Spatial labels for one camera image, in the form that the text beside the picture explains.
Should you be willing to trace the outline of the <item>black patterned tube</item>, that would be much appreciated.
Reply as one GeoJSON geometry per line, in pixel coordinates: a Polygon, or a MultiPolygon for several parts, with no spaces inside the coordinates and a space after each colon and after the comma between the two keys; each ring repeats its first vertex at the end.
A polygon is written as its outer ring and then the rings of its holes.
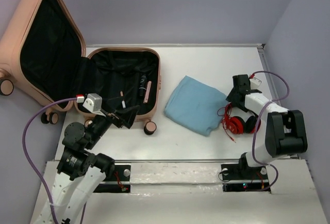
{"type": "Polygon", "coordinates": [[[145,74],[141,76],[140,79],[140,85],[139,85],[139,97],[142,98],[145,95],[146,92],[146,83],[147,83],[147,77],[145,74]]]}

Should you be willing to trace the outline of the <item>red black headphones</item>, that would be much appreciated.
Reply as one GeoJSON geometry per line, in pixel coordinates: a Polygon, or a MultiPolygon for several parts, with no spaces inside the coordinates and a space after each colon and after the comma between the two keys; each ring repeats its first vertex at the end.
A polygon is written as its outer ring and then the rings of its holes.
{"type": "Polygon", "coordinates": [[[228,132],[234,135],[241,135],[252,134],[255,131],[259,131],[261,123],[257,124],[258,116],[254,112],[250,111],[252,115],[244,121],[239,116],[232,116],[232,109],[233,107],[231,103],[229,103],[225,107],[218,109],[217,115],[221,117],[223,130],[233,142],[235,142],[235,140],[228,132]]]}

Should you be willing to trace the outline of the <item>light blue cloth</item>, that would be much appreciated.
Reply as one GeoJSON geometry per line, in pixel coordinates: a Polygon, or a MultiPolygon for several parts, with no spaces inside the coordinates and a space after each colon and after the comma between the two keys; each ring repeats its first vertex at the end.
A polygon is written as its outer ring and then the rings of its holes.
{"type": "Polygon", "coordinates": [[[186,75],[170,95],[163,113],[171,121],[207,137],[218,128],[218,110],[226,105],[224,93],[186,75]]]}

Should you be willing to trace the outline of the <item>pink hard-shell suitcase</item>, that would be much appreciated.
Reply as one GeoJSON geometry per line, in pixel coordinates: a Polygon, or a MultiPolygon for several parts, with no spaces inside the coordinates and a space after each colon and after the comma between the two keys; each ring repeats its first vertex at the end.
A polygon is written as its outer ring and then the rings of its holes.
{"type": "Polygon", "coordinates": [[[161,88],[160,57],[143,47],[102,47],[87,54],[63,0],[20,0],[1,38],[1,95],[15,88],[45,106],[41,121],[51,124],[71,108],[86,122],[93,118],[74,100],[78,94],[100,95],[109,112],[123,91],[126,108],[140,106],[135,121],[142,121],[151,135],[157,129],[152,118],[161,88]],[[152,82],[146,104],[139,97],[143,74],[152,82]]]}

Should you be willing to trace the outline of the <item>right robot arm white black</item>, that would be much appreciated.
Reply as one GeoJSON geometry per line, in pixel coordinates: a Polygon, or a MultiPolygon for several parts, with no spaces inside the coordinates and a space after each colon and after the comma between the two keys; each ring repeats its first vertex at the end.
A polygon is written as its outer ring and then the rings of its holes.
{"type": "Polygon", "coordinates": [[[308,142],[303,113],[299,110],[288,110],[269,100],[258,90],[254,75],[233,76],[233,88],[226,98],[222,119],[223,127],[232,134],[256,135],[261,122],[266,123],[265,140],[241,155],[237,172],[248,179],[256,169],[266,166],[281,156],[304,153],[308,142]]]}

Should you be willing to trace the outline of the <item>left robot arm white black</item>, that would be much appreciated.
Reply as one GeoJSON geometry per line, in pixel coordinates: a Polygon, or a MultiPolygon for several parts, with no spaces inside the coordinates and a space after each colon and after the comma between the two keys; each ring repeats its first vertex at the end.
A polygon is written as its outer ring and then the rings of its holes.
{"type": "Polygon", "coordinates": [[[64,131],[64,151],[57,173],[35,223],[75,223],[91,194],[103,180],[113,177],[115,160],[105,154],[93,154],[97,144],[111,125],[131,128],[139,106],[96,115],[88,125],[69,124],[64,131]]]}

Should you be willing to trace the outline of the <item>pink flat stick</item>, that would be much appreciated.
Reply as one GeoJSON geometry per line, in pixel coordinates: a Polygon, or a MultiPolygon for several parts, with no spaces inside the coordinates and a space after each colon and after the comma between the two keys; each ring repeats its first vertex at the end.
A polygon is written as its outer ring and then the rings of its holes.
{"type": "Polygon", "coordinates": [[[143,104],[146,104],[149,101],[151,85],[152,85],[152,82],[148,81],[147,86],[146,86],[146,92],[145,92],[143,104]]]}

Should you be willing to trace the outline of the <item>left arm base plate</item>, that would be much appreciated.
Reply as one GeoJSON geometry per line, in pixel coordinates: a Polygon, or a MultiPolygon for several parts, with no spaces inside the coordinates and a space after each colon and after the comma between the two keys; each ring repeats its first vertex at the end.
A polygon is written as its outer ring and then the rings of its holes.
{"type": "Polygon", "coordinates": [[[94,193],[128,194],[131,190],[130,176],[131,164],[116,164],[113,174],[107,176],[94,193]]]}

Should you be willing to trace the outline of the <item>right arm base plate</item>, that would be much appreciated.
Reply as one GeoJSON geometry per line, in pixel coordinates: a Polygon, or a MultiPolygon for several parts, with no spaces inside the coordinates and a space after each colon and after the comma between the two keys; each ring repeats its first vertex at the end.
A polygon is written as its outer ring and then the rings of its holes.
{"type": "Polygon", "coordinates": [[[238,164],[222,164],[218,178],[222,182],[223,191],[271,191],[267,170],[265,167],[254,167],[242,171],[238,164]]]}

